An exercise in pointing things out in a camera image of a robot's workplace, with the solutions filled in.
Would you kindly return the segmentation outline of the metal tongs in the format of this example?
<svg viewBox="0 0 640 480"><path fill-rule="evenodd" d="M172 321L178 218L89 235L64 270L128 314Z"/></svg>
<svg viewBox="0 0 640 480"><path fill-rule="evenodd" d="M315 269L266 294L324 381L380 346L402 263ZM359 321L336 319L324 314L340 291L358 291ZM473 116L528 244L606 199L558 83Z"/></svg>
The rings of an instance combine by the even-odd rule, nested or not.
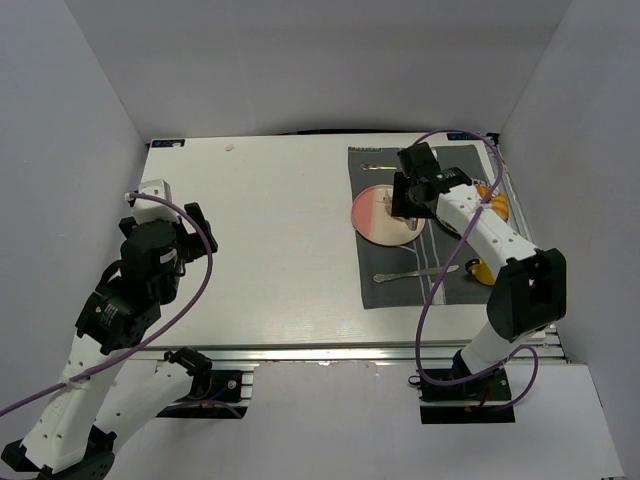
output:
<svg viewBox="0 0 640 480"><path fill-rule="evenodd" d="M424 220L421 218L402 217L401 220L410 231L417 231L424 227Z"/></svg>

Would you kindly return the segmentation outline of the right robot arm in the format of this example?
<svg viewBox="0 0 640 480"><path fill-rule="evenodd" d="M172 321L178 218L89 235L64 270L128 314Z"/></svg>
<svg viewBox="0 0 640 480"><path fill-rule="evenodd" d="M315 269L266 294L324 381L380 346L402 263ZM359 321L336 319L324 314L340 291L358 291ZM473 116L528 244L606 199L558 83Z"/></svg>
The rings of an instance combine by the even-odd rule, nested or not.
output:
<svg viewBox="0 0 640 480"><path fill-rule="evenodd" d="M501 368L534 333L567 311L567 262L556 248L542 250L518 234L490 206L458 167L444 169L426 143L398 153L392 211L404 217L435 217L460 236L488 266L495 284L487 322L453 359L451 376L421 378L439 387L479 381Z"/></svg>

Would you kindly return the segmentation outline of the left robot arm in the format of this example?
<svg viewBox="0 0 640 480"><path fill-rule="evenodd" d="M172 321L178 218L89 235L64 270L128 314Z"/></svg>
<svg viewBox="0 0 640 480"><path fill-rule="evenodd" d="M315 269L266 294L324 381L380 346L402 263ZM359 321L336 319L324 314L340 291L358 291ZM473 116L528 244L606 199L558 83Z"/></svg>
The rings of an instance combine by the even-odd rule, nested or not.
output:
<svg viewBox="0 0 640 480"><path fill-rule="evenodd" d="M200 205L181 208L143 193L119 228L120 257L102 274L75 324L71 353L33 429L1 458L39 479L102 479L118 448L170 403L187 396L210 361L183 347L168 366L111 411L101 409L122 363L149 343L145 333L175 300L187 264L211 259L218 245Z"/></svg>

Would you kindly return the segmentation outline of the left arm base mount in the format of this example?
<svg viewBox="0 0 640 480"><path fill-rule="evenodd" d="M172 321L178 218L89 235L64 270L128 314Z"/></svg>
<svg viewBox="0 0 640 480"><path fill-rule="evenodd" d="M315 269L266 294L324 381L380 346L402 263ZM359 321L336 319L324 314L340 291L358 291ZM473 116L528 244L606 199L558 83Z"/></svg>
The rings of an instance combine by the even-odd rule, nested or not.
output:
<svg viewBox="0 0 640 480"><path fill-rule="evenodd" d="M213 369L184 397L166 407L158 418L239 420L252 396L253 372Z"/></svg>

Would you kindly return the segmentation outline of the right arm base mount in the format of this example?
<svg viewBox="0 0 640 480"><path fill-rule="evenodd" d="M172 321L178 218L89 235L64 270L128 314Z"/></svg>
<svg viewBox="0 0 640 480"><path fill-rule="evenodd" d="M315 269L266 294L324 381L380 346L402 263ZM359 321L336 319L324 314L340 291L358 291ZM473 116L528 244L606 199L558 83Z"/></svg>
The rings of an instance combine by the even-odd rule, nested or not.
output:
<svg viewBox="0 0 640 480"><path fill-rule="evenodd" d="M423 425L511 424L515 422L506 372L455 386L436 386L419 375L408 378L419 395L420 420Z"/></svg>

